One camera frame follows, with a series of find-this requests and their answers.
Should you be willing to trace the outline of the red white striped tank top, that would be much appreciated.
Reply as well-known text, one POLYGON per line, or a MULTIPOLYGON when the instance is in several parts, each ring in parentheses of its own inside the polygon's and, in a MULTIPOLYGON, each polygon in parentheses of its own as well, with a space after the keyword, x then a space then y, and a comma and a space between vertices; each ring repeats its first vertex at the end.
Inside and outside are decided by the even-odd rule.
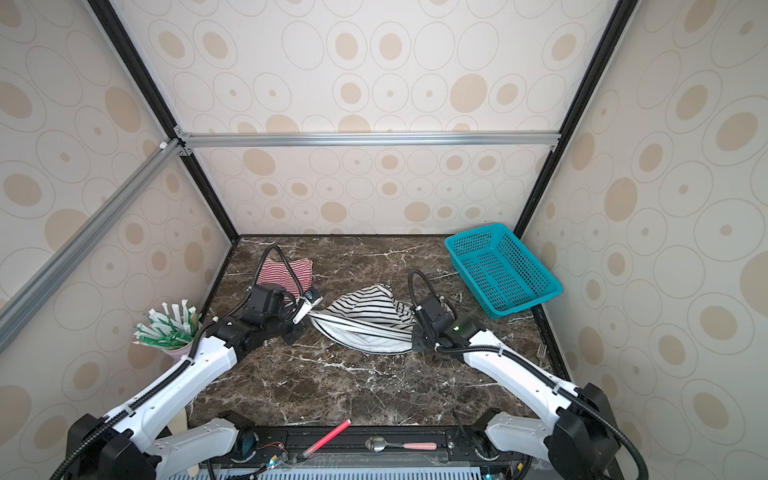
POLYGON ((298 288, 287 267, 282 262, 267 259, 261 268, 257 284, 275 284, 284 287, 294 296, 300 296, 312 286, 313 261, 308 258, 290 262, 301 288, 298 288))

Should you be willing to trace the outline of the black white striped tank top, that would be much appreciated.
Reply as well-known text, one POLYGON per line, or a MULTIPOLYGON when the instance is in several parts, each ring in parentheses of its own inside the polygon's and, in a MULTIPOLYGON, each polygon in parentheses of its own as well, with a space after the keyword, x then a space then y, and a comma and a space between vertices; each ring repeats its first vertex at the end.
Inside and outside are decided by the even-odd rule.
POLYGON ((325 309, 311 311, 309 318, 321 334, 351 350, 376 355, 412 351, 412 310, 385 284, 341 295, 325 309))

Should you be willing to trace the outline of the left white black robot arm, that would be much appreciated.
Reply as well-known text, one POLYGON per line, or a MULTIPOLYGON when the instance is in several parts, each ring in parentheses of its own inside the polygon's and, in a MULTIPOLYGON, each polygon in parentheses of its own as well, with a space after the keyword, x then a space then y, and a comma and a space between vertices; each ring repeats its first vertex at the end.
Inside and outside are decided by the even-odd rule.
POLYGON ((69 430, 66 455, 54 479, 159 479, 174 474, 160 434, 220 375, 273 338, 295 342, 302 320, 322 300, 313 287, 296 294, 254 280, 226 316, 195 335, 190 351, 148 387, 100 418, 81 417, 69 430))

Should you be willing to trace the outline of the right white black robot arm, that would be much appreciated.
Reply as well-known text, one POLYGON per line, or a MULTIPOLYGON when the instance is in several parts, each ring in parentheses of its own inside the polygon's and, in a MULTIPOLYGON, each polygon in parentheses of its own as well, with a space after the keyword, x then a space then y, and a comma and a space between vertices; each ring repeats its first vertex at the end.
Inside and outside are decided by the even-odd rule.
POLYGON ((495 334, 460 317, 449 300, 431 289, 413 298, 412 342, 417 351, 456 357, 495 380, 525 403, 534 418, 505 412, 492 415, 484 435, 498 451, 516 452, 550 463, 564 479, 605 479, 616 454, 625 449, 637 476, 649 468, 640 449, 616 422, 604 392, 579 387, 546 372, 495 334))

